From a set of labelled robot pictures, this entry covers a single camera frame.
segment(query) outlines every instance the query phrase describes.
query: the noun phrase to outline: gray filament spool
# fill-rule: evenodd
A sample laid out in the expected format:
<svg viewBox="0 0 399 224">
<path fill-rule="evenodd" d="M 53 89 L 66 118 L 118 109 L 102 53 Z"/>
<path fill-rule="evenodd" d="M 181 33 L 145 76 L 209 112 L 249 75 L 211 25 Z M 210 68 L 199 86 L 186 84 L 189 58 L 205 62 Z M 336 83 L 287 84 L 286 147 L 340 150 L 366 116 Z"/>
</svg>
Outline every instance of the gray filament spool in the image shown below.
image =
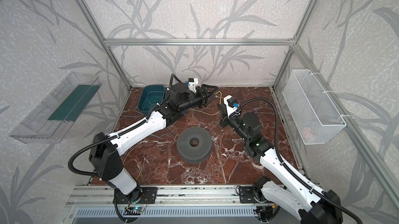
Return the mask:
<svg viewBox="0 0 399 224">
<path fill-rule="evenodd" d="M 212 137 L 207 130 L 194 126 L 185 129 L 177 138 L 177 150 L 184 161 L 200 163 L 212 152 Z"/>
</svg>

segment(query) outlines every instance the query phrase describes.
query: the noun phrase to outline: yellow wire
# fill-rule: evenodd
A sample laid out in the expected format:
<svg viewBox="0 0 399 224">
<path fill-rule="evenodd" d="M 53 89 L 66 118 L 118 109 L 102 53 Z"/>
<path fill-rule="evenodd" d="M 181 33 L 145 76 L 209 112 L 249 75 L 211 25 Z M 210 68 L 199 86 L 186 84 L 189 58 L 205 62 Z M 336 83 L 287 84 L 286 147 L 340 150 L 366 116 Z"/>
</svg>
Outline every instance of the yellow wire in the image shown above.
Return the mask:
<svg viewBox="0 0 399 224">
<path fill-rule="evenodd" d="M 219 91 L 220 92 L 220 101 L 219 101 L 219 104 L 221 104 L 222 103 L 222 92 L 221 91 Z M 206 112 L 203 112 L 203 111 L 200 111 L 200 110 L 194 110 L 194 109 L 191 109 L 190 108 L 190 110 L 193 110 L 193 111 L 196 111 L 196 112 L 202 112 L 202 113 L 205 113 L 206 115 L 209 115 L 209 116 L 213 116 L 213 115 L 216 115 L 216 114 L 218 114 L 219 112 L 216 112 L 216 113 L 214 113 L 214 114 L 209 114 L 209 113 L 206 113 Z"/>
<path fill-rule="evenodd" d="M 141 169 L 140 169 L 140 167 L 138 166 L 139 163 L 141 163 L 141 162 L 138 162 L 138 163 L 137 163 L 137 168 L 138 168 L 138 171 L 139 171 L 139 172 L 138 172 L 138 176 L 136 177 L 136 179 L 137 179 L 137 178 L 140 176 L 140 174 L 141 174 Z"/>
<path fill-rule="evenodd" d="M 129 153 L 127 153 L 127 155 L 126 155 L 125 159 L 123 160 L 123 163 L 122 163 L 122 164 L 124 164 L 124 162 L 126 161 L 126 158 L 129 156 L 130 152 L 132 152 L 132 150 L 134 150 L 137 146 L 139 146 L 140 143 L 139 143 L 138 145 L 136 145 L 133 149 L 131 149 L 131 150 L 129 151 Z"/>
</svg>

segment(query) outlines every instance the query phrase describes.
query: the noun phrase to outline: wall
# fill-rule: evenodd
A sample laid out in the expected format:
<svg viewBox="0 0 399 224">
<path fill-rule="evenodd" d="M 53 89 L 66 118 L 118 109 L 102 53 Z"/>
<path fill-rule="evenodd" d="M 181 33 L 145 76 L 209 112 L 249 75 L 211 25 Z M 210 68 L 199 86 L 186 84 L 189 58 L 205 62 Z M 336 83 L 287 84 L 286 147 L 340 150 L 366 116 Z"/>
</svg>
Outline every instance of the wall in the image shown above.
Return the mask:
<svg viewBox="0 0 399 224">
<path fill-rule="evenodd" d="M 129 81 L 137 86 L 165 84 L 171 73 L 181 80 L 195 77 L 200 83 L 217 86 L 269 86 L 287 51 L 286 46 L 117 46 L 113 49 Z M 222 55 L 215 59 L 212 52 Z"/>
<path fill-rule="evenodd" d="M 71 155 L 109 132 L 128 92 L 73 0 L 0 0 L 0 220 L 55 223 L 73 187 L 88 177 Z M 8 134 L 70 72 L 102 83 L 60 144 L 24 144 Z M 75 162 L 92 170 L 83 155 Z"/>
<path fill-rule="evenodd" d="M 292 38 L 309 0 L 85 0 L 106 38 Z M 113 47 L 134 85 L 170 73 L 215 85 L 271 85 L 286 47 Z"/>
<path fill-rule="evenodd" d="M 320 0 L 299 40 L 397 178 L 398 12 L 397 0 Z M 294 56 L 277 92 L 311 179 L 337 192 L 363 223 L 399 223 L 398 212 L 345 130 L 326 144 L 303 145 L 281 95 L 289 71 L 303 68 Z"/>
</svg>

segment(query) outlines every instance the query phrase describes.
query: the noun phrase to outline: white wire mesh basket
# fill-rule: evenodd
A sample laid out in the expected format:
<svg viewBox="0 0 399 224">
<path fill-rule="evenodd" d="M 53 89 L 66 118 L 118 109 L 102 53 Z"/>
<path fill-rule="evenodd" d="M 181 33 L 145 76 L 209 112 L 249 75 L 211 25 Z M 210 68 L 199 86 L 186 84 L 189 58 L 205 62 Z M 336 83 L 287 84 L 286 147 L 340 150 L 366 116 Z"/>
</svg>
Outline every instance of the white wire mesh basket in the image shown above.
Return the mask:
<svg viewBox="0 0 399 224">
<path fill-rule="evenodd" d="M 282 95 L 304 144 L 326 143 L 346 127 L 328 92 L 310 70 L 292 70 Z"/>
</svg>

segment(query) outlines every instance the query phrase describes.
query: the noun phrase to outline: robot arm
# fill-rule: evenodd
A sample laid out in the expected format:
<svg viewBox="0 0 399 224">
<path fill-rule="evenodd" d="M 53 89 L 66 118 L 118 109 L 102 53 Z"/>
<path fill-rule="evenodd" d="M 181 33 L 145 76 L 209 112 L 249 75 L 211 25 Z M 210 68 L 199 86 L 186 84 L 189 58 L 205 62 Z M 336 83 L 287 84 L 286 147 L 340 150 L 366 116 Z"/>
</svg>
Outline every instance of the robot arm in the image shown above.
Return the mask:
<svg viewBox="0 0 399 224">
<path fill-rule="evenodd" d="M 309 224 L 338 224 L 342 223 L 342 212 L 317 196 L 313 190 L 326 195 L 329 199 L 340 204 L 339 197 L 333 192 L 326 193 L 323 189 L 298 172 L 283 157 L 282 162 L 278 159 L 276 149 L 261 134 L 262 124 L 257 115 L 253 112 L 247 112 L 241 115 L 241 110 L 237 104 L 237 99 L 231 95 L 223 99 L 224 104 L 219 104 L 222 119 L 222 127 L 230 125 L 233 130 L 244 140 L 244 150 L 250 157 L 254 157 L 263 167 L 272 172 L 287 187 L 283 189 L 276 185 L 271 179 L 262 177 L 255 182 L 253 187 L 254 197 L 259 202 L 272 201 L 291 213 L 301 223 Z M 283 163 L 292 171 L 291 174 Z M 298 178 L 311 187 L 304 187 Z"/>
<path fill-rule="evenodd" d="M 198 86 L 198 80 L 192 78 L 188 83 L 176 83 L 168 88 L 166 99 L 169 100 L 164 100 L 147 117 L 108 136 L 102 132 L 97 134 L 93 144 L 101 144 L 91 148 L 89 161 L 101 180 L 120 190 L 129 202 L 134 201 L 140 187 L 123 167 L 120 156 L 152 133 L 174 123 L 187 109 L 207 106 L 215 97 L 217 88 L 205 84 Z"/>
</svg>

